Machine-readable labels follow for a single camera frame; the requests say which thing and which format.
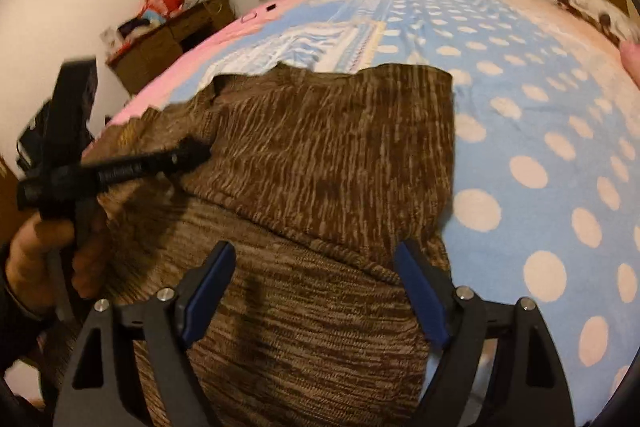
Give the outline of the dark sleeve forearm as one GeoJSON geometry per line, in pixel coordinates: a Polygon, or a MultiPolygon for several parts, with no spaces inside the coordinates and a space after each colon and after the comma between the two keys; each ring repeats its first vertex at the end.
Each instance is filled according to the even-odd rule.
{"type": "Polygon", "coordinates": [[[42,320],[28,311],[14,296],[6,277],[10,245],[1,247],[0,355],[1,376],[18,360],[29,357],[38,347],[42,320]]]}

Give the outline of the person's left hand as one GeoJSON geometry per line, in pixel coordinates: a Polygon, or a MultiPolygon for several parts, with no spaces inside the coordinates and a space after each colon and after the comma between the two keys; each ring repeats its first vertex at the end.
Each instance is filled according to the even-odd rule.
{"type": "MultiPolygon", "coordinates": [[[[53,251],[70,245],[75,230],[70,221],[43,221],[39,213],[30,217],[14,235],[6,260],[6,280],[17,300],[32,313],[45,314],[55,304],[48,270],[53,251]]],[[[72,285],[81,298],[99,294],[111,258],[111,235],[102,208],[93,213],[90,234],[72,261],[72,285]]]]}

